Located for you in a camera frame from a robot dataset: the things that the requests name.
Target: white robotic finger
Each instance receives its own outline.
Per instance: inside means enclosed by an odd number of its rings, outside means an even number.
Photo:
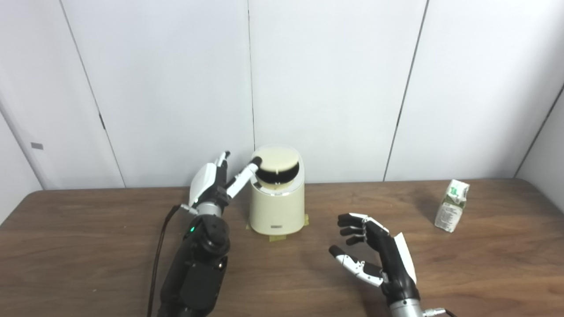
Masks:
[[[250,180],[250,178],[254,175],[254,173],[258,170],[262,162],[262,159],[258,156],[254,157],[250,163],[247,164],[243,168],[241,172],[235,175],[229,183],[226,185],[226,192],[229,198],[235,197],[243,187],[245,187],[246,183]]]
[[[346,254],[336,245],[331,246],[329,252],[342,266],[353,273],[358,279],[376,287],[380,287],[384,282],[382,268],[372,263],[360,261],[356,257]]]

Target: prosthetic hand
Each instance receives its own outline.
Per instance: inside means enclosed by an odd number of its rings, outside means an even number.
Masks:
[[[195,215],[161,289],[158,317],[204,317],[219,295],[230,248],[229,227],[221,218],[223,209],[258,170],[255,157],[227,183],[224,152],[194,176],[188,201],[178,206]]]
[[[382,267],[361,261],[333,245],[331,255],[357,278],[380,287],[393,317],[431,317],[446,313],[445,309],[422,311],[419,305],[417,278],[403,234],[391,237],[390,232],[373,218],[363,214],[338,216],[342,236],[351,236],[347,245],[366,242],[380,255]]]

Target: white panel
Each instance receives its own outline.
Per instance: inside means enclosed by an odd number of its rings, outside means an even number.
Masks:
[[[0,223],[27,194],[39,190],[39,181],[0,115]]]
[[[0,0],[0,43],[0,103],[46,189],[123,187],[59,2]]]
[[[310,183],[382,180],[424,8],[250,0],[257,147],[295,147]]]
[[[253,151],[246,0],[63,1],[129,186]]]
[[[554,106],[517,177],[528,180],[564,211],[564,95]]]
[[[386,180],[513,177],[563,56],[563,1],[432,0]]]

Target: power cord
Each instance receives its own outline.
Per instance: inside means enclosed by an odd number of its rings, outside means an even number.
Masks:
[[[449,311],[448,309],[445,309],[444,313],[449,315],[450,317],[456,317],[456,315],[452,311]]]
[[[153,311],[153,298],[155,296],[155,284],[157,281],[157,268],[158,258],[161,255],[162,241],[165,238],[166,225],[169,224],[170,219],[174,213],[180,208],[180,205],[174,206],[165,217],[165,222],[162,224],[161,236],[158,239],[157,252],[155,254],[155,261],[153,263],[153,275],[151,276],[151,290],[149,291],[149,304],[147,305],[147,317],[151,317]]]

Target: container lid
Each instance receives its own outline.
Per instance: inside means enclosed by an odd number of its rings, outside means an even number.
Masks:
[[[263,147],[253,153],[262,159],[257,177],[268,184],[291,182],[299,171],[299,154],[288,147]]]

